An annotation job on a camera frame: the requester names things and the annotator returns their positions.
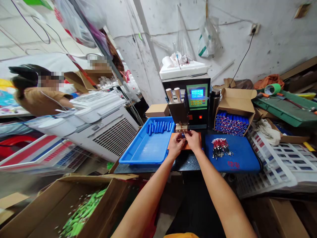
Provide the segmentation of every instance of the orange cloth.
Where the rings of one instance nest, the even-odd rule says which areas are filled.
[[[281,86],[281,89],[284,88],[284,82],[280,79],[280,75],[279,74],[271,74],[267,77],[265,77],[264,79],[260,79],[259,81],[257,81],[254,85],[253,88],[254,89],[263,89],[265,88],[267,85],[273,84],[273,83],[278,83]]]
[[[194,233],[186,232],[186,233],[177,233],[177,234],[170,234],[164,236],[164,238],[199,238]]]
[[[62,110],[62,107],[55,102],[61,100],[63,97],[67,99],[72,99],[73,96],[62,93],[60,91],[43,91],[40,92],[39,88],[26,88],[24,90],[24,98],[19,99],[17,94],[15,94],[15,100],[20,106],[22,106],[25,110],[31,113],[34,116],[44,116],[44,115],[56,115],[59,112],[55,111],[55,109]]]

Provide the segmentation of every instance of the black cable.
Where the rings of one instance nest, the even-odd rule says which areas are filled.
[[[46,43],[40,36],[39,34],[33,29],[33,27],[30,25],[30,23],[24,18],[24,16],[22,15],[22,13],[20,12],[19,8],[16,6],[16,4],[14,3],[13,0],[11,0],[11,2],[13,3],[13,5],[16,7],[16,9],[18,10],[18,12],[20,13],[21,17],[25,20],[25,22],[31,27],[31,29],[35,32],[35,34],[37,34],[37,36],[41,39],[41,41],[47,45],[49,45],[51,43],[51,39],[49,37],[49,35],[47,34],[46,30],[40,25],[40,27],[45,31],[45,34],[47,35],[47,38],[49,39],[49,42]]]
[[[229,84],[229,87],[228,87],[228,88],[231,88],[231,87],[230,87],[230,85],[231,85],[231,83],[233,82],[234,77],[237,75],[237,72],[238,72],[238,70],[239,70],[239,68],[240,68],[240,66],[241,66],[241,64],[242,64],[242,61],[244,60],[244,58],[246,57],[247,53],[249,52],[249,49],[250,49],[250,46],[251,46],[251,42],[252,42],[252,39],[253,39],[253,36],[254,36],[254,33],[255,33],[255,29],[253,29],[253,30],[252,30],[252,32],[253,32],[253,34],[252,34],[252,37],[251,37],[251,41],[250,41],[249,48],[248,48],[247,52],[245,53],[245,55],[244,55],[243,59],[241,60],[241,63],[240,63],[240,65],[239,65],[239,67],[238,67],[238,69],[237,69],[237,71],[236,71],[235,75],[233,76],[233,78],[232,78],[232,80],[231,80],[231,82],[230,82],[230,84]]]
[[[39,23],[35,20],[35,18],[38,19],[38,20],[40,20],[40,19],[37,18],[36,16],[32,16],[32,19],[33,19],[38,25],[41,26],[41,24],[39,24]],[[56,33],[56,35],[57,35],[58,38],[59,38],[59,41],[60,41],[61,45],[62,45],[63,48],[66,50],[66,52],[69,54],[68,50],[67,50],[67,49],[65,48],[65,46],[63,45],[62,39],[60,38],[59,34],[58,34],[50,25],[48,25],[47,23],[46,23],[46,25],[47,25],[49,28],[51,28],[51,29]]]

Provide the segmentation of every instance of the forearm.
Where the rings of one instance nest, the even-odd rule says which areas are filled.
[[[256,237],[240,201],[230,186],[201,149],[195,151],[195,155],[226,237]]]
[[[139,192],[112,237],[142,237],[159,203],[174,159],[169,156]]]

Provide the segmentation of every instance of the yellow object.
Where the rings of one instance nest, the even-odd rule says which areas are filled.
[[[315,150],[313,147],[311,147],[311,145],[308,144],[307,142],[304,142],[303,144],[306,146],[306,148],[307,148],[310,152],[316,151],[316,150]]]
[[[308,100],[312,100],[316,96],[316,93],[302,93],[302,94],[296,94],[296,95],[302,98],[306,98]]]
[[[186,232],[186,233],[177,233],[177,234],[170,234],[164,236],[164,238],[199,238],[194,233]]]
[[[8,91],[7,87],[14,88],[10,80],[0,79],[0,90]]]

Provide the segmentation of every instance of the red plastic chair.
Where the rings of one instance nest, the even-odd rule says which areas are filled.
[[[0,161],[16,152],[16,150],[12,149],[13,146],[21,149],[35,140],[37,140],[37,138],[30,136],[13,136],[9,139],[0,141]]]

